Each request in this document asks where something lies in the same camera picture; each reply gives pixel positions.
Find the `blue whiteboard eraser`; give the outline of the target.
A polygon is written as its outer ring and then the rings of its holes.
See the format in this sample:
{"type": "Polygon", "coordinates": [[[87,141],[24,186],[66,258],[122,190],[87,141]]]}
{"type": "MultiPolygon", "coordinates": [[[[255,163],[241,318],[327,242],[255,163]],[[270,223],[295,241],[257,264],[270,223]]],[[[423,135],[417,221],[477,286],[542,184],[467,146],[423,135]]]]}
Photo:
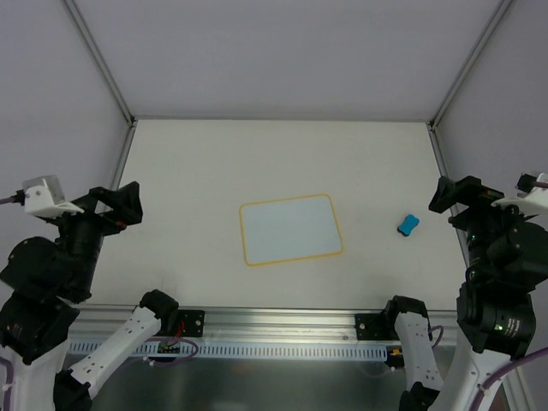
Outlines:
{"type": "Polygon", "coordinates": [[[419,224],[420,219],[418,217],[414,214],[408,214],[397,226],[396,230],[401,235],[409,237],[419,224]]]}

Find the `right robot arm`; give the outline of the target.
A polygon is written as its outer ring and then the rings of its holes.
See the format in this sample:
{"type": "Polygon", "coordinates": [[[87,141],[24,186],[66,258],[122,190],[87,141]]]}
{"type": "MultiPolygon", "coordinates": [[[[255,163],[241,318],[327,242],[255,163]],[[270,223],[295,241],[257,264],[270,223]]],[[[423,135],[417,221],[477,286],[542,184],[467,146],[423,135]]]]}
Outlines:
{"type": "Polygon", "coordinates": [[[487,410],[508,372],[546,355],[527,350],[536,331],[531,294],[547,279],[547,231],[533,218],[547,212],[547,175],[523,174],[521,195],[508,197],[474,176],[438,180],[430,211],[455,205],[449,224],[465,232],[468,268],[456,298],[456,350],[438,373],[424,302],[396,295],[381,313],[397,339],[407,378],[401,410],[487,410]]]}

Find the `yellow-framed small whiteboard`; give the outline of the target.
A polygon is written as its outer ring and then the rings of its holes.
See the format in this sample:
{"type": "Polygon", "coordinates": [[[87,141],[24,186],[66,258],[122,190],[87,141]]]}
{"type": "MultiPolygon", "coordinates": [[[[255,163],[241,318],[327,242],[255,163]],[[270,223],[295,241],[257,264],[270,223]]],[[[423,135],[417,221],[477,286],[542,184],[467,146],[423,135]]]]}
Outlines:
{"type": "Polygon", "coordinates": [[[239,219],[243,258],[248,266],[318,259],[344,251],[328,194],[247,203],[240,207],[239,219]]]}

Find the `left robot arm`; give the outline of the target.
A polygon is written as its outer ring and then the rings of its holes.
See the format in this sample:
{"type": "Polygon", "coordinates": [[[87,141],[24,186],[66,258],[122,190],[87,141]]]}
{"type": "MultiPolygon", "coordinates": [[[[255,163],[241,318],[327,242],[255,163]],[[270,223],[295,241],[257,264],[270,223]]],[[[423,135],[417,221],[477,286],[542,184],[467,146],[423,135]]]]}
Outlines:
{"type": "Polygon", "coordinates": [[[140,186],[96,187],[70,201],[55,176],[41,176],[24,182],[8,202],[57,227],[58,236],[21,241],[1,273],[12,291],[1,309],[3,408],[88,410],[105,382],[142,343],[156,334],[168,335],[178,325],[178,302],[154,289],[95,351],[70,367],[63,364],[78,306],[91,295],[104,238],[143,218],[140,186]]]}

